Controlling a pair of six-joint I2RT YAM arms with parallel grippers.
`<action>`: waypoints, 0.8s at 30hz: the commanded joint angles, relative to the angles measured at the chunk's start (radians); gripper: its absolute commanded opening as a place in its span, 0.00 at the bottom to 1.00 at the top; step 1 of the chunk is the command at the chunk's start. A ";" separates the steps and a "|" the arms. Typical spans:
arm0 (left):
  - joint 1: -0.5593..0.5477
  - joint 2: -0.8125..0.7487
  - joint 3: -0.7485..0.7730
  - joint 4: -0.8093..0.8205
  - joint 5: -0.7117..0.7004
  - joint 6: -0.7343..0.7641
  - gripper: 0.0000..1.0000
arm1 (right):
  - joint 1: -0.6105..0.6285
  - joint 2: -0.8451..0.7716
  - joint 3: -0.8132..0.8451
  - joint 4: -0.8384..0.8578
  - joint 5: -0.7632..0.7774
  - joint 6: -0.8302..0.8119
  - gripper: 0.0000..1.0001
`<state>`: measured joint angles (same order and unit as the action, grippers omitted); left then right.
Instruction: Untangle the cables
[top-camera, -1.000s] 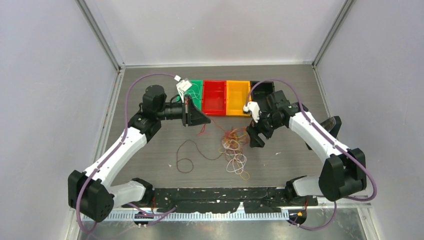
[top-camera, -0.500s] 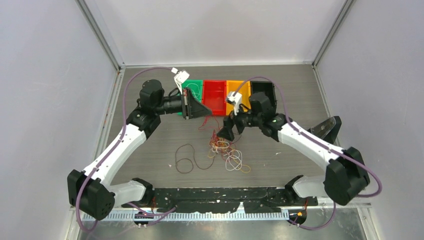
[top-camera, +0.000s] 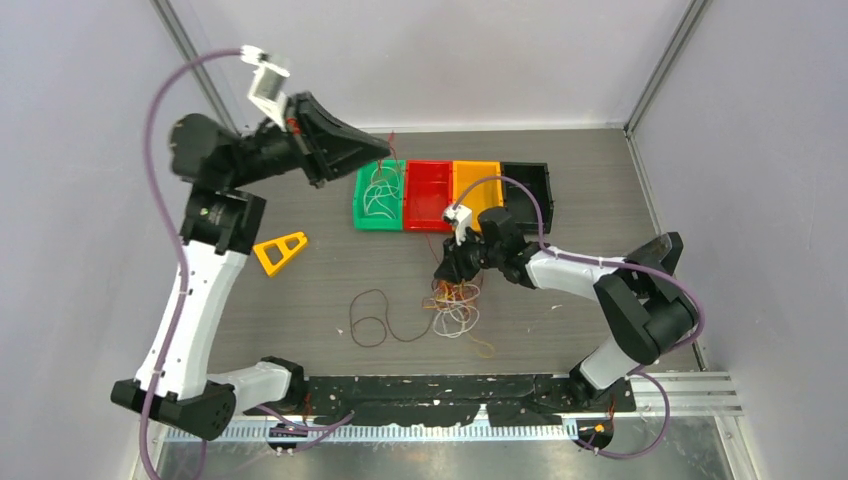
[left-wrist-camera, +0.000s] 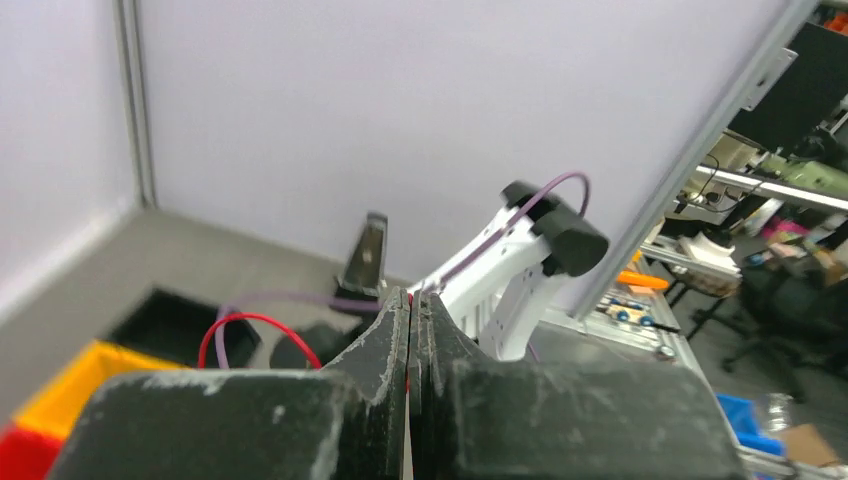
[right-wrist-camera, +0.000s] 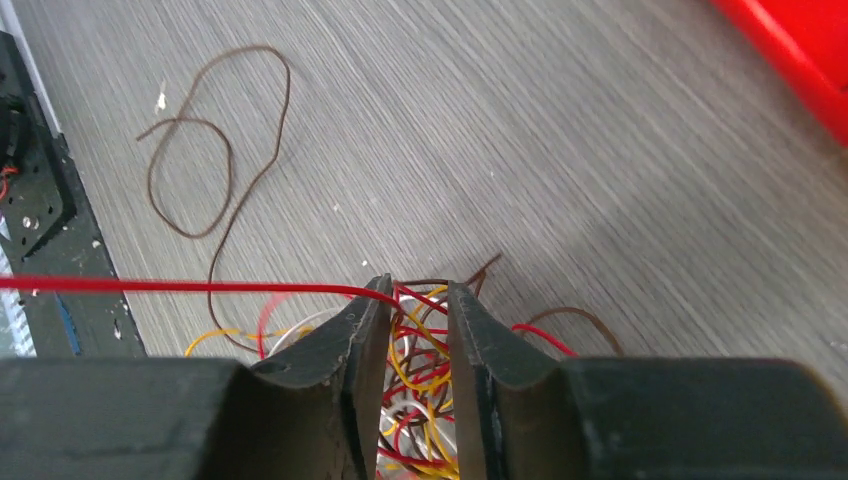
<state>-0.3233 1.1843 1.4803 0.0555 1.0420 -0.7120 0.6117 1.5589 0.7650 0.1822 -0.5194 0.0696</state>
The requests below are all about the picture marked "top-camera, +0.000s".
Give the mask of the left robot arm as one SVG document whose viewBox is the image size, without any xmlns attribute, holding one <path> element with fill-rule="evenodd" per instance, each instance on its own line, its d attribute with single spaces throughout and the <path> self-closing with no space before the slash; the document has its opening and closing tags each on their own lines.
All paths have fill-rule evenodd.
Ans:
<svg viewBox="0 0 848 480">
<path fill-rule="evenodd" d="M 206 441 L 238 413 L 271 404 L 298 412 L 307 398 L 302 366 L 266 356 L 222 374 L 208 370 L 224 306 L 256 243 L 266 202 L 248 185 L 294 170 L 321 187 L 387 158 L 388 141 L 327 112 L 298 93 L 279 121 L 249 134 L 192 113 L 169 137 L 173 173 L 191 187 L 176 230 L 178 267 L 154 343 L 134 377 L 117 381 L 116 405 Z"/>
</svg>

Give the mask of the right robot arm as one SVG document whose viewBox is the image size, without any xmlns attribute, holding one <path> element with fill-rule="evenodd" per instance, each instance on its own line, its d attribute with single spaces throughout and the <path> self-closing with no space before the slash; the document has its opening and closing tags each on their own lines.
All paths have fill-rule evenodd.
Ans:
<svg viewBox="0 0 848 480">
<path fill-rule="evenodd" d="M 443 243 L 437 280 L 458 284 L 483 269 L 529 289 L 557 290 L 598 303 L 610 337 L 568 375 L 574 403 L 596 410 L 611 386 L 662 355 L 693 340 L 702 312 L 673 273 L 683 242 L 676 232 L 660 235 L 624 257 L 574 254 L 527 240 L 503 207 L 474 217 L 464 205 L 449 206 L 443 219 L 453 229 Z"/>
</svg>

